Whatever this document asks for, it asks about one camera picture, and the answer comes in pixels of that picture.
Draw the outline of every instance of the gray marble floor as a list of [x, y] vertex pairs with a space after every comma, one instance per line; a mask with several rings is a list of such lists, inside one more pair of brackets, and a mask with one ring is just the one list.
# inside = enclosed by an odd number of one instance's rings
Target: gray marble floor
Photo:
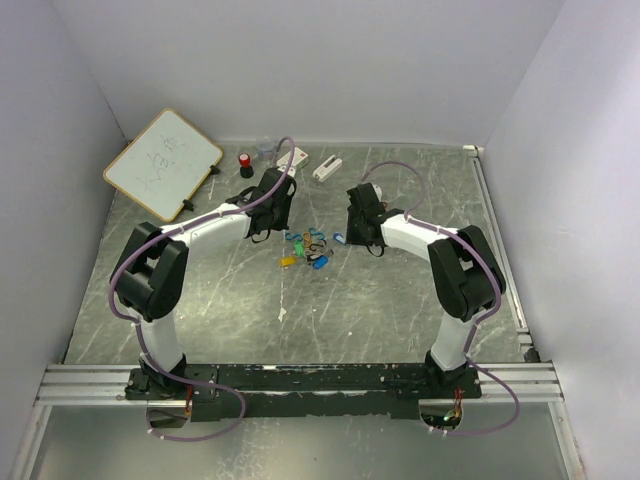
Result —
[[[415, 216], [450, 227], [475, 224], [488, 234], [489, 219], [471, 160], [455, 148], [384, 148], [301, 146], [309, 165], [296, 175], [298, 192], [289, 224], [300, 232], [316, 227], [327, 234], [345, 233], [348, 199], [370, 166], [389, 159], [416, 166], [427, 181], [428, 196]], [[183, 221], [215, 208], [226, 198], [256, 184], [264, 165], [255, 165], [251, 180], [240, 177], [237, 154], [253, 152], [223, 146], [222, 174], [210, 177], [192, 198], [196, 211]], [[326, 183], [311, 173], [332, 154], [343, 167]], [[410, 172], [386, 166], [371, 180], [383, 190], [390, 207], [405, 208], [419, 188]], [[132, 229], [142, 221], [161, 222], [117, 194], [98, 258], [78, 315], [66, 363], [131, 364], [139, 348], [128, 322], [110, 313], [107, 284]], [[292, 245], [279, 232], [259, 245], [248, 240], [212, 249], [191, 263], [177, 307], [178, 336], [190, 362], [314, 363], [409, 362], [424, 358], [434, 341], [442, 309], [429, 264], [389, 249], [374, 258], [364, 247], [336, 245], [321, 270], [307, 265], [282, 269], [278, 259]], [[472, 347], [481, 362], [522, 361], [510, 302], [487, 320]]]

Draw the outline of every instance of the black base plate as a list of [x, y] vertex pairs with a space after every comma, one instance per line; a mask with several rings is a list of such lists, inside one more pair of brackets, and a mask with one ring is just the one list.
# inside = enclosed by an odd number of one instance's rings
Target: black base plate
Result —
[[[189, 379], [228, 385], [247, 402], [245, 417], [390, 415], [419, 419], [418, 400], [451, 399], [461, 387], [465, 398], [480, 398], [477, 372], [465, 368], [446, 385], [433, 381], [423, 363], [328, 365], [187, 365]], [[186, 400], [186, 388], [168, 397], [140, 369], [130, 375], [127, 400]], [[235, 418], [240, 402], [227, 392], [194, 388], [191, 420]]]

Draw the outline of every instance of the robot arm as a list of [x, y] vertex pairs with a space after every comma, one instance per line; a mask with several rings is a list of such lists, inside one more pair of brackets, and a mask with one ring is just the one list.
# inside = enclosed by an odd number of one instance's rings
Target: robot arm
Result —
[[[407, 222], [402, 210], [386, 211], [370, 183], [358, 185], [347, 194], [351, 202], [347, 243], [379, 247], [382, 253], [386, 247], [400, 248], [431, 263], [438, 300], [446, 314], [426, 363], [443, 380], [457, 377], [466, 368], [465, 346], [477, 316], [496, 300], [489, 279], [477, 262], [447, 235]], [[455, 232], [478, 252], [504, 293], [504, 276], [482, 231], [473, 225], [447, 230]]]
[[[244, 213], [238, 211], [268, 192], [278, 181], [281, 171], [268, 169], [260, 183], [228, 199], [214, 212], [220, 217], [167, 238], [140, 255], [123, 273], [116, 285], [120, 302], [129, 313], [140, 319], [142, 334], [149, 353], [166, 371], [183, 376], [186, 357], [178, 343], [173, 310], [180, 300], [188, 260], [197, 259], [204, 242], [222, 246], [225, 243], [252, 238], [264, 231], [288, 229], [289, 209], [296, 191], [296, 182], [288, 176], [278, 190], [262, 204]], [[191, 219], [177, 225], [155, 227], [145, 222], [138, 225], [120, 256], [118, 267], [149, 240], [169, 230], [185, 227]], [[167, 391], [171, 382], [141, 361], [143, 370]]]

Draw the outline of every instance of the white remote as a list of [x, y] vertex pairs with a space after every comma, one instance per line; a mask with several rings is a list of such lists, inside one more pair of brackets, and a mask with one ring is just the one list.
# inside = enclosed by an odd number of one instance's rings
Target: white remote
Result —
[[[282, 156], [282, 158], [280, 158], [280, 160], [278, 160], [277, 166], [278, 167], [282, 167], [282, 166], [286, 165], [287, 162], [289, 162], [289, 156], [290, 155], [291, 155], [291, 152], [285, 153]], [[307, 155], [305, 152], [303, 152], [298, 147], [296, 147], [296, 149], [295, 149], [295, 151], [293, 153], [293, 163], [291, 164], [291, 166], [292, 167], [296, 167], [296, 168], [302, 168], [307, 163], [309, 163], [309, 155]]]
[[[284, 169], [287, 168], [287, 164], [285, 163], [284, 165], [280, 165], [278, 167], [278, 171], [284, 173]], [[291, 178], [295, 178], [296, 176], [296, 167], [289, 167], [289, 171], [287, 172], [287, 175], [289, 175]]]
[[313, 172], [313, 178], [322, 183], [331, 175], [333, 175], [341, 166], [342, 159], [337, 158], [335, 155], [331, 155], [324, 162], [322, 162], [322, 165], [315, 169], [315, 171]]

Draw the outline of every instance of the clear plastic cup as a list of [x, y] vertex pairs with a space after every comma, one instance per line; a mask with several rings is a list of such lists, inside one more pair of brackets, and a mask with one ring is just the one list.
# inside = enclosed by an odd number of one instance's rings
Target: clear plastic cup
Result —
[[275, 160], [276, 141], [271, 137], [264, 136], [256, 140], [256, 148], [258, 149], [258, 159], [271, 163]]

